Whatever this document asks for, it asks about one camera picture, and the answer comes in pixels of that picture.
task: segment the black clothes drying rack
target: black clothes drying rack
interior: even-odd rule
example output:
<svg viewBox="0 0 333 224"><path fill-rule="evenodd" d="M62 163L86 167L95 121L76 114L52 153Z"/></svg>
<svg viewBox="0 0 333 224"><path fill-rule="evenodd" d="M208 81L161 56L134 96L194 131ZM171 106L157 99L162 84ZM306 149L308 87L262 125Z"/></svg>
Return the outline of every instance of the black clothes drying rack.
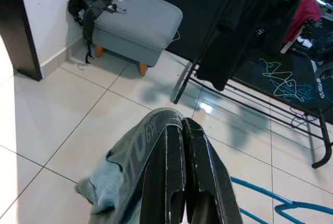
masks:
<svg viewBox="0 0 333 224"><path fill-rule="evenodd" d="M217 90L214 90L214 89L206 86L202 82L196 80L195 78L191 77L191 75L194 72L197 71L196 67L198 65L200 65L200 60L201 60L203 54L205 53L206 48L208 47L208 45L210 43L211 36L213 36L213 34L214 34L214 31L215 31L216 26L217 26L217 24L219 22L219 19L220 19L220 15L222 15L222 13L224 12L224 10L226 9L226 7L228 6L228 4L230 2L231 2L231 0L221 0L220 10L218 11L218 13L217 13L217 15L215 17L214 22L211 24L210 30L208 31L208 33L207 33L207 35L205 37L204 44L202 45L201 55L198 58L196 58L192 63L191 62L188 63L188 65L185 67L182 75L179 77L179 80L178 80L178 82L177 82L177 84L175 86L174 98L172 100L173 103L177 104L179 102L179 100L180 100L180 98L181 98L181 96L182 96L182 94L183 94L183 92L184 92L184 90L185 90L185 88L187 86L187 83L191 80L192 82L194 82L194 83L196 83L198 85L201 85L203 88L205 88L205 89L207 89L207 90L209 90L209 91L211 91L211 92L213 92L213 93L215 93L217 95L220 95L220 96L222 96L224 98L227 98L228 100L233 101L233 102L235 102L235 103L237 103L237 104L239 104L241 106L247 107L247 108L252 109L252 110L254 110L256 112L259 112L259 113L261 113L263 115L269 116L272 119L274 119L274 120L276 120L276 121L278 121L280 123L284 123L286 125L289 125L292 128L297 129L299 131L302 131L303 133L306 133L306 134L308 134L308 135L310 135L312 137L316 137L318 139L321 139L324 142L324 145L325 145L325 155L324 155L324 157L320 161L314 162L312 164L312 167L313 168L319 168L319 167L323 166L324 164L326 164L329 161L329 159L330 159L330 157L332 155L332 148L331 147L333 146L333 142L330 142L330 140L329 140L329 135L328 135L327 127L326 127L326 122L325 122L325 116L324 116L324 114L326 112L331 111L333 109L333 105L331 105L330 107L326 108L324 111L322 109L314 109L314 110L310 111L310 110L307 110L307 109L302 109L300 107L297 107L299 110L301 110L301 111L304 112L305 116L311 115L311 116L314 116L314 117L316 117L316 118L319 119L319 123L320 124L313 123L313 121L309 120L307 117L305 117L304 119L302 119L308 125L313 125L313 126L315 126L317 128L320 128L321 132L322 132L322 136L319 136L319 135L317 135L315 133L312 133L309 128L308 128L308 130L305 130L305 129L300 128L299 126L295 126L292 121L290 123L288 123L287 121L285 121L285 120L283 120L283 119L281 119L281 118L279 118L277 116L273 116L271 114L263 112L263 111L255 108L255 107L249 106L249 105L247 105L247 104L245 104L245 103L243 103L243 102L241 102L239 100L236 100L236 99L234 99L234 98L232 98L232 97L230 97L228 95L225 95L225 94L223 94L223 93L221 93L221 92L219 92ZM248 84L248 83L244 83L243 81L241 81L241 80L239 80L239 79L237 79L235 77L233 77L232 80L235 80L236 82L239 82L241 84L245 84L246 86L248 86L248 87L250 87L250 88L252 88L254 90L259 91L255 86L253 86L251 84ZM281 107L278 107L278 106L276 106L276 105L274 105L274 104L272 104L270 102L267 102L267 101L265 101L265 100L263 100L263 99L261 99L259 97L251 95L250 93L248 93L248 92L246 92L244 90L241 90L241 89L239 89L239 88L237 88L237 87L235 87L235 86L233 86L231 84L226 84L226 86L228 86L228 87L230 87L230 88L232 88L234 90L237 90L237 91L245 94L246 96L248 96L248 97L250 97L252 99L259 100L259 101L265 103L267 106L272 107L272 109L281 110L284 113L290 115L291 117L293 117L295 119L299 118L298 114L296 114L296 113L294 113L292 111L288 111L286 109L283 109Z"/></svg>

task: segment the hanging garment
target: hanging garment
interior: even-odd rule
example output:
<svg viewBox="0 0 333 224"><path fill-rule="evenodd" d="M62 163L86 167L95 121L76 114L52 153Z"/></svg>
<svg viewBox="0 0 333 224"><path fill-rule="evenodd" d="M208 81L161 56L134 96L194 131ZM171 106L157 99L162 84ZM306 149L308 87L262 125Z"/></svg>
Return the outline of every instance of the hanging garment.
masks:
<svg viewBox="0 0 333 224"><path fill-rule="evenodd" d="M197 77L223 90L246 59L245 51L263 48L269 54L279 52L299 1L233 0L220 20L220 26L227 30L208 47ZM258 38L257 29L263 29L264 33L259 35L260 41L253 41L253 37Z"/></svg>
<svg viewBox="0 0 333 224"><path fill-rule="evenodd" d="M284 42L295 41L307 20L312 19L313 22L317 22L321 17L321 10L315 0L302 0Z"/></svg>

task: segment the baseboard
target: baseboard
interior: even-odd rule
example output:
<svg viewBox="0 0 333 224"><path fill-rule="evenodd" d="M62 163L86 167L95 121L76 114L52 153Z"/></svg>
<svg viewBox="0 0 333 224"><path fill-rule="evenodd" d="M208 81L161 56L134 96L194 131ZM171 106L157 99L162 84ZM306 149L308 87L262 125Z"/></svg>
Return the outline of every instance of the baseboard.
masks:
<svg viewBox="0 0 333 224"><path fill-rule="evenodd" d="M59 54L51 58L47 63L41 66L43 78L48 77L53 73L57 68L62 66L71 56L76 54L81 48L85 46L84 39L80 38L74 42L71 46L66 48L64 51L61 51Z"/></svg>

